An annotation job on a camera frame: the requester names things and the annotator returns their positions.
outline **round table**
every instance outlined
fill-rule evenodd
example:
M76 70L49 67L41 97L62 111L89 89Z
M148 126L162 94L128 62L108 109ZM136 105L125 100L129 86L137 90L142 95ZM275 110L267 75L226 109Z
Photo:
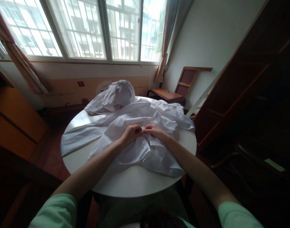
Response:
M150 102L156 102L156 100L151 98L137 96L136 98L144 98ZM104 116L90 116L83 110L71 120L65 132L74 127L94 122ZM181 128L178 128L177 133L178 142L195 155L197 150L195 133L192 130L188 131ZM89 153L97 141L62 158L71 174L87 162ZM92 190L113 197L139 197L162 191L176 183L179 179L181 177L172 178L161 175L149 171L142 166L132 166L124 170L121 167L110 166Z

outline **white cloth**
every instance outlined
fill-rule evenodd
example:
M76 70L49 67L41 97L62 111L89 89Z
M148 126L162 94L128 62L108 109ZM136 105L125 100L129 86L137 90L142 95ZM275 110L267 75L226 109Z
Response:
M119 80L97 95L85 107L85 111L90 115L95 113L110 114L135 101L135 92L131 83L126 80Z
M97 140L88 160L102 152L119 139L127 126L138 124L145 127L155 124L176 138L177 127L194 130L194 123L183 113L178 104L168 104L163 100L150 103L146 99L136 100L132 85L124 80L112 83L107 91L94 98L85 108L90 114L111 113L83 126L64 133L61 138L61 156ZM167 148L150 134L142 134L116 156L111 165L141 165L144 168L172 177L182 176L183 169Z

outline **hand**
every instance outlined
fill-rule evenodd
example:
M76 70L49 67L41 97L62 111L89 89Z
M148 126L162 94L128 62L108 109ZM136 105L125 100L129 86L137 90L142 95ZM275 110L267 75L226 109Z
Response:
M123 146L127 146L143 133L142 130L142 127L137 124L129 125L123 135L118 139L119 143Z
M157 137L162 142L164 142L169 137L169 135L166 132L164 132L157 125L154 125L154 124L147 125L145 127L144 133L152 134L153 136Z

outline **wooden chair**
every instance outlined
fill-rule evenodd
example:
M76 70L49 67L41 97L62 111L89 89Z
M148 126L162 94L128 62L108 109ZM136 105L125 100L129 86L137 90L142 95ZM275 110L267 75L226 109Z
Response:
M186 97L199 71L210 72L212 68L186 66L182 70L175 92L171 92L165 88L155 88L147 91L147 97L151 92L167 103L180 103L182 106L185 106Z

